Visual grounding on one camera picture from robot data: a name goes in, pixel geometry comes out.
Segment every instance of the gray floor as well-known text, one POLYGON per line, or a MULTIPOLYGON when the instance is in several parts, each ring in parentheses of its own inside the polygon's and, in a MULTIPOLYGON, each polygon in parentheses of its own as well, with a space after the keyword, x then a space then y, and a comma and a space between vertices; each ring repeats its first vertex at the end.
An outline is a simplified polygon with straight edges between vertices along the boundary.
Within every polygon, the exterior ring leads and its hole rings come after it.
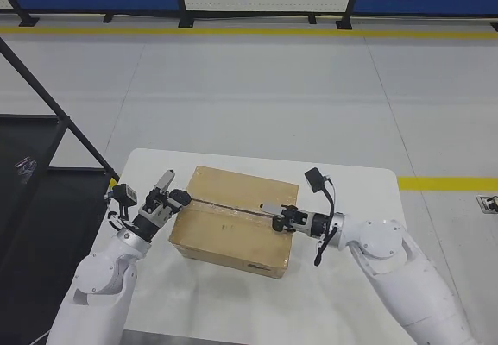
MULTIPOLYGON (((131 150, 153 147, 498 177, 498 41, 4 38, 119 172, 131 150)), ((0 112, 49 112, 1 56, 0 112)), ((96 166, 70 135, 54 164, 96 166)), ((498 220, 474 192, 404 191, 402 201, 476 337, 498 344, 498 220)))

